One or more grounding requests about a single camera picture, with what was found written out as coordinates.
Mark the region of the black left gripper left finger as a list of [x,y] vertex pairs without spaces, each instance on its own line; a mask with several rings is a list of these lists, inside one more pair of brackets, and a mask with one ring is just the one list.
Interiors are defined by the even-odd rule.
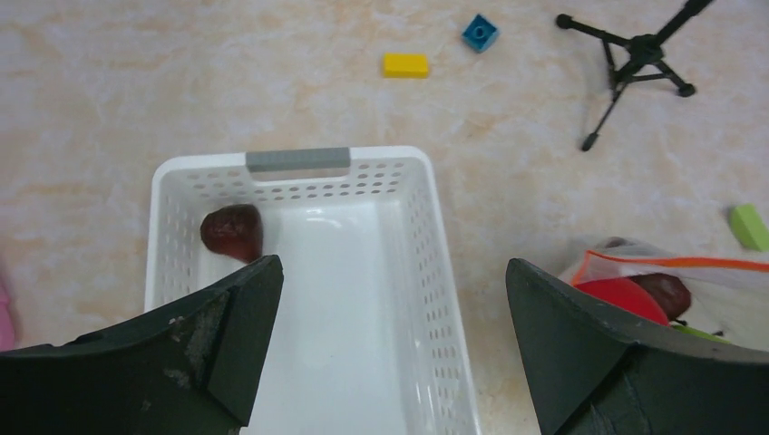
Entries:
[[236,434],[247,426],[284,282],[264,256],[72,342],[1,355],[4,434]]

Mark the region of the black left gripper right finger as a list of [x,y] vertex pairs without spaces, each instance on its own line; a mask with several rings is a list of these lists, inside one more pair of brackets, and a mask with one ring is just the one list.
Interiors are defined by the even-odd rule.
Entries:
[[768,355],[602,302],[513,258],[506,288],[544,434],[765,434]]

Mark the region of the red tomato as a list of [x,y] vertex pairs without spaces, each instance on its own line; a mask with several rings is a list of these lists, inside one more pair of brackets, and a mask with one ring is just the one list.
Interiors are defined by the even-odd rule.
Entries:
[[618,277],[575,285],[581,292],[656,324],[668,325],[666,313],[655,299],[629,278]]

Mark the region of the dark maroon fig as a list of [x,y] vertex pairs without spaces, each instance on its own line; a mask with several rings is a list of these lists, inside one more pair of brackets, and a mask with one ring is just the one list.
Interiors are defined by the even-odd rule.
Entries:
[[209,213],[200,225],[200,238],[214,254],[250,264],[263,256],[263,224],[252,204],[235,204]]

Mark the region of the clear orange-zip bag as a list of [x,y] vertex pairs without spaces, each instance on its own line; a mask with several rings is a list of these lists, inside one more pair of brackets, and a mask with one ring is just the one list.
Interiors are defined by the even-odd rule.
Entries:
[[559,279],[577,285],[602,279],[664,274],[679,279],[691,305],[679,318],[729,343],[768,350],[768,264],[711,256],[679,256],[629,237],[581,237]]

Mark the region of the green apple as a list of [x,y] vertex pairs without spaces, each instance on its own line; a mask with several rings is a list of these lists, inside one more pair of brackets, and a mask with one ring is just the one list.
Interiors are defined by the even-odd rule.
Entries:
[[715,335],[712,333],[706,333],[706,332],[697,330],[696,328],[689,327],[687,325],[673,324],[672,328],[683,334],[693,335],[699,338],[707,339],[707,340],[718,342],[718,343],[729,343],[729,341],[724,339],[722,336]]

